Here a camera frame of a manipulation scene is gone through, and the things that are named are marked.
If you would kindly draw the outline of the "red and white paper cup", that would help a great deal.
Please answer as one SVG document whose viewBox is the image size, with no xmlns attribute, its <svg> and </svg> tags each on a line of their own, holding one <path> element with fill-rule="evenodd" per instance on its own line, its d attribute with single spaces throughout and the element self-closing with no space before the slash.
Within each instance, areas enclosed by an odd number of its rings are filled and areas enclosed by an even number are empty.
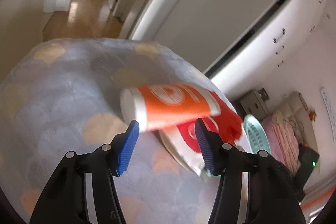
<svg viewBox="0 0 336 224">
<path fill-rule="evenodd" d="M 205 162 L 195 134 L 195 122 L 173 125 L 159 130 L 159 137 L 171 156 L 185 169 L 200 176 Z"/>
</svg>

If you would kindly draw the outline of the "orange soy milk paper cup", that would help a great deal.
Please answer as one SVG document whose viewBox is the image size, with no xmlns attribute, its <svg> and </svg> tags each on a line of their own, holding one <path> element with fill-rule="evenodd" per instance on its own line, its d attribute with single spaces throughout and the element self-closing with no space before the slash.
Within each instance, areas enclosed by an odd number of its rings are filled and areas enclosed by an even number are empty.
<svg viewBox="0 0 336 224">
<path fill-rule="evenodd" d="M 124 89 L 120 94 L 124 120 L 140 132 L 159 130 L 197 118 L 218 116 L 221 108 L 209 90 L 195 84 L 157 84 Z"/>
</svg>

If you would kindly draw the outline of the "red plastic bag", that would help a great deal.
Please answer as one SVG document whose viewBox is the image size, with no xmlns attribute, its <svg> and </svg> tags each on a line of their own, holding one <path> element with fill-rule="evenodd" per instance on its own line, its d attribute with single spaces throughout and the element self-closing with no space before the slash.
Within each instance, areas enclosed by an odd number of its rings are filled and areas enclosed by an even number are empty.
<svg viewBox="0 0 336 224">
<path fill-rule="evenodd" d="M 220 107 L 220 114 L 213 117 L 213 120 L 218 125 L 221 140 L 234 145 L 235 141 L 242 136 L 243 121 L 215 92 L 210 91 L 210 94 Z"/>
</svg>

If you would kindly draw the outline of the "teal plastic laundry basket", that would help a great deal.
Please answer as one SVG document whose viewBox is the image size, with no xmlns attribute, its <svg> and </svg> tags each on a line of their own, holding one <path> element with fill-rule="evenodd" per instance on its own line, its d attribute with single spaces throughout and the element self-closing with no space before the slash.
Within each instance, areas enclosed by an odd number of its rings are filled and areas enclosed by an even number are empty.
<svg viewBox="0 0 336 224">
<path fill-rule="evenodd" d="M 253 115 L 248 114 L 244 117 L 243 127 L 253 153 L 257 153 L 260 150 L 271 153 L 265 130 Z"/>
</svg>

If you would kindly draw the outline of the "grey bedside cabinet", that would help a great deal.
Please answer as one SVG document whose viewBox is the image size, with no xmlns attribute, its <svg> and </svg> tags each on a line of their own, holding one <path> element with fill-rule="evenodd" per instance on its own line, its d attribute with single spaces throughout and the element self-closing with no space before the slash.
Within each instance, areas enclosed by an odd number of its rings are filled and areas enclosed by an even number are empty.
<svg viewBox="0 0 336 224">
<path fill-rule="evenodd" d="M 245 94 L 240 99 L 240 104 L 246 114 L 253 115 L 258 120 L 264 119 L 269 114 L 269 110 L 263 101 L 261 94 L 256 90 L 252 90 Z"/>
</svg>

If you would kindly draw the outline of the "pink striped bedding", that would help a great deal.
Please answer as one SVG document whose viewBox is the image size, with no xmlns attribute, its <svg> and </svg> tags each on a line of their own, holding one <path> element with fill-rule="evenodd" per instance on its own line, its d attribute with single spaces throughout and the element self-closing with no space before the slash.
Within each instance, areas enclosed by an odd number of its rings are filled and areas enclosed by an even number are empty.
<svg viewBox="0 0 336 224">
<path fill-rule="evenodd" d="M 261 123 L 270 146 L 270 154 L 296 174 L 299 167 L 299 146 L 289 120 L 278 110 Z"/>
</svg>

